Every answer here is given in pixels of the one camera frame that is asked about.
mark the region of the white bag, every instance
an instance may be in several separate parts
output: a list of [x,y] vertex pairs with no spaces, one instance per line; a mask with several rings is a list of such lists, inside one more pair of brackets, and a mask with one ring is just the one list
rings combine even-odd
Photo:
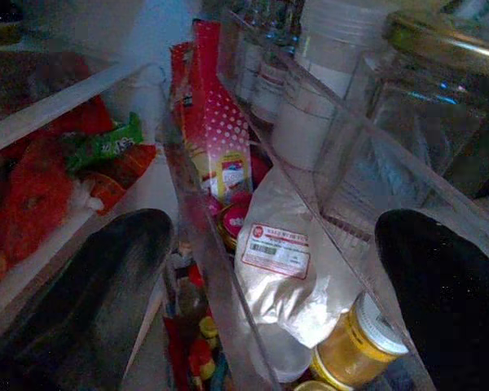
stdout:
[[255,322],[277,323],[308,348],[329,335],[361,290],[276,167],[253,193],[235,265]]

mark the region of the refrigerator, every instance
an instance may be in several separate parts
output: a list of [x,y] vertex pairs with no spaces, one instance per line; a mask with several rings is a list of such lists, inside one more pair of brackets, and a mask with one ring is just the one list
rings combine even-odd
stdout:
[[[206,293],[236,389],[282,389],[268,364],[267,353],[253,324],[245,297],[228,261],[217,227],[209,215],[196,171],[188,154],[181,148],[178,130],[167,115],[167,93],[171,81],[170,47],[191,40],[192,19],[213,18],[222,7],[219,3],[223,2],[21,2],[24,11],[24,36],[18,44],[0,46],[0,54],[73,52],[86,59],[90,75],[70,82],[58,92],[2,118],[0,149],[101,94],[108,112],[116,121],[127,121],[130,112],[138,113],[143,124],[144,142],[155,144],[158,153],[145,174],[111,212],[98,216],[93,209],[77,210],[66,218],[65,224],[53,232],[34,254],[9,271],[0,282],[0,335],[29,298],[65,265],[90,234],[123,213],[143,208],[161,209],[170,216],[175,226],[181,224],[184,227],[205,280],[217,282],[208,283]],[[222,34],[234,31],[235,35],[236,31],[250,29],[234,14],[222,14],[222,20]],[[228,47],[223,47],[222,51],[231,53]],[[282,53],[278,54],[285,61],[291,61]],[[333,91],[304,69],[299,67],[297,72],[315,88],[322,90],[348,121],[387,143],[392,156],[401,164],[411,167],[416,177],[426,183],[430,192],[434,192],[446,205],[455,209],[457,218],[463,216],[464,222],[476,227],[489,239],[489,215],[485,211],[450,187],[368,120],[359,119],[349,112]],[[223,84],[232,91],[231,81]],[[376,298],[391,325],[405,331],[394,292],[386,289],[387,277],[381,276],[381,267],[377,265],[372,238],[355,235],[355,227],[362,228],[364,220],[355,210],[349,209],[350,214],[332,216],[332,222],[329,219],[325,221],[316,204],[316,180],[313,174],[286,165],[275,154],[267,132],[254,130],[274,164],[281,168],[292,183],[293,191],[301,196],[312,215],[320,221],[328,239],[339,249],[361,284]],[[345,147],[344,154],[349,153],[353,152]],[[357,259],[369,261],[357,263]],[[160,312],[164,299],[165,287],[163,281],[158,280],[149,299],[148,313],[131,354],[121,389],[174,389],[166,353],[167,338]],[[432,389],[431,379],[416,351],[412,351],[412,354],[399,363],[398,376],[405,378],[400,384],[414,384],[412,387],[416,389]],[[377,389],[400,389],[398,384],[399,380],[392,383],[391,379],[382,377],[377,382]]]

